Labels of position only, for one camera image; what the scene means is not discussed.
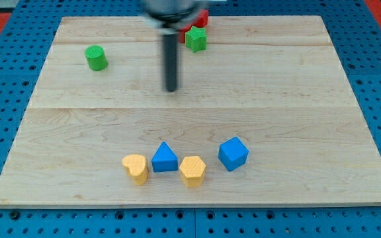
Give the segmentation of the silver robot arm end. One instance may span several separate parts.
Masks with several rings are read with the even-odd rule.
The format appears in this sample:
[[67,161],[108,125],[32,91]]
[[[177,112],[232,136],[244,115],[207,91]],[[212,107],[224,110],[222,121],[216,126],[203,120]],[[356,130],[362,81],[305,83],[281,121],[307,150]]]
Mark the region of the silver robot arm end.
[[207,1],[200,0],[143,0],[143,16],[161,34],[174,34],[192,23]]

